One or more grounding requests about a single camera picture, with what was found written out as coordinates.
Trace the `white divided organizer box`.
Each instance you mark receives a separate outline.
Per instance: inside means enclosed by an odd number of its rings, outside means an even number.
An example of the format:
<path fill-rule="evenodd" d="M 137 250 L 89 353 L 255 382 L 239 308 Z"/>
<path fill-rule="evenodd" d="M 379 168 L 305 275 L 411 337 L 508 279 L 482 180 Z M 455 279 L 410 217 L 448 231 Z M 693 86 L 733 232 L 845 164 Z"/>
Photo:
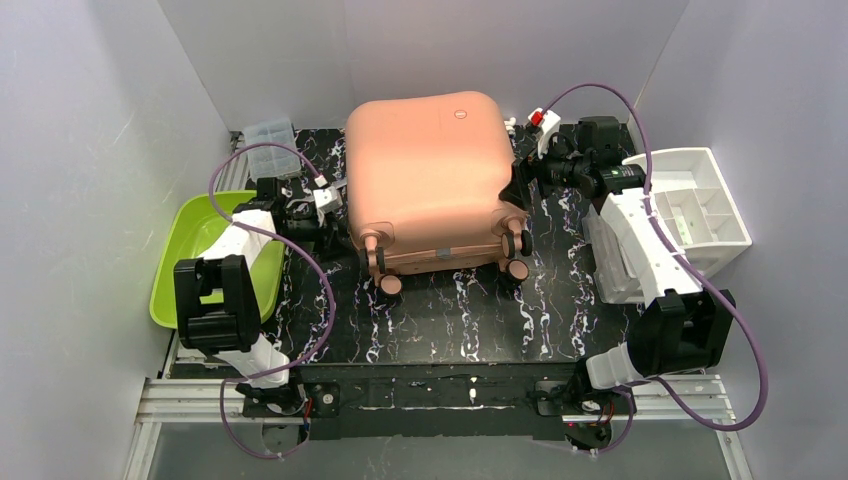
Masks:
<path fill-rule="evenodd" d="M 711 149 L 655 150 L 652 165 L 659 215 L 703 276 L 711 278 L 752 245 Z"/>

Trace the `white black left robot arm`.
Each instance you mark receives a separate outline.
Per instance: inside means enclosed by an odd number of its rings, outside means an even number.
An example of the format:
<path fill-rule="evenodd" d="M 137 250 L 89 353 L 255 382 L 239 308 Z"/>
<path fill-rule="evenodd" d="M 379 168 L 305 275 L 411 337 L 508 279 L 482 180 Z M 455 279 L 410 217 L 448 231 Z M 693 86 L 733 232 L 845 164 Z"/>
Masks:
<path fill-rule="evenodd" d="M 308 195 L 313 207 L 293 217 L 278 179 L 262 178 L 255 195 L 225 213 L 227 226 L 202 253 L 173 268 L 176 329 L 181 344 L 221 360 L 240 375 L 235 387 L 254 404 L 277 415 L 294 414 L 307 404 L 302 383 L 291 377 L 289 357 L 262 334 L 264 314 L 252 272 L 263 252 L 289 240 L 328 246 L 338 238 L 334 215 L 338 188 L 318 180 Z"/>

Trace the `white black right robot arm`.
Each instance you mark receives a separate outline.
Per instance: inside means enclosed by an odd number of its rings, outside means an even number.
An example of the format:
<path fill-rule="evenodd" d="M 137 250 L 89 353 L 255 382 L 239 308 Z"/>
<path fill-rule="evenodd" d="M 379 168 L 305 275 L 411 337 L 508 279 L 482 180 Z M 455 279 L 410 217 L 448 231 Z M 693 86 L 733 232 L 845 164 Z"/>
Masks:
<path fill-rule="evenodd" d="M 662 215 L 654 192 L 654 153 L 646 151 L 643 162 L 635 163 L 603 143 L 603 136 L 616 135 L 616 123 L 614 117 L 585 117 L 584 139 L 559 142 L 558 115 L 533 111 L 525 129 L 536 145 L 517 155 L 500 193 L 524 206 L 531 182 L 543 193 L 579 190 L 614 234 L 638 281 L 645 310 L 624 342 L 579 361 L 561 387 L 564 400 L 575 405 L 602 403 L 615 389 L 664 374 L 716 366 L 736 318 L 731 298 L 688 260 Z"/>

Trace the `pink hard shell suitcase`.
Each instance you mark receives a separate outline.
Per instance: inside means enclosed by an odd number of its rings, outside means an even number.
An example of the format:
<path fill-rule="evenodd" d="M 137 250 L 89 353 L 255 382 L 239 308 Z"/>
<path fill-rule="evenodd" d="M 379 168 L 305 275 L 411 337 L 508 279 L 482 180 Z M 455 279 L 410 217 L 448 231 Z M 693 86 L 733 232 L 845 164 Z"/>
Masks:
<path fill-rule="evenodd" d="M 349 232 L 386 296 L 405 276 L 494 264 L 520 284 L 528 211 L 500 198 L 514 153 L 497 103 L 464 91 L 376 100 L 345 127 Z"/>

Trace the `clear plastic drawer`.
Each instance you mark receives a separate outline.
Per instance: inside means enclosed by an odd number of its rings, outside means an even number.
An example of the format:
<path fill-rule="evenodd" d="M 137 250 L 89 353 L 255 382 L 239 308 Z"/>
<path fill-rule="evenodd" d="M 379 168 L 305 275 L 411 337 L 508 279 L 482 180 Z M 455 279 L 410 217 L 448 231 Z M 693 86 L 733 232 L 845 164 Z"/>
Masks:
<path fill-rule="evenodd" d="M 639 277 L 623 241 L 615 230 L 590 206 L 582 221 L 585 241 L 591 246 L 595 285 L 601 300 L 608 304 L 643 304 Z"/>

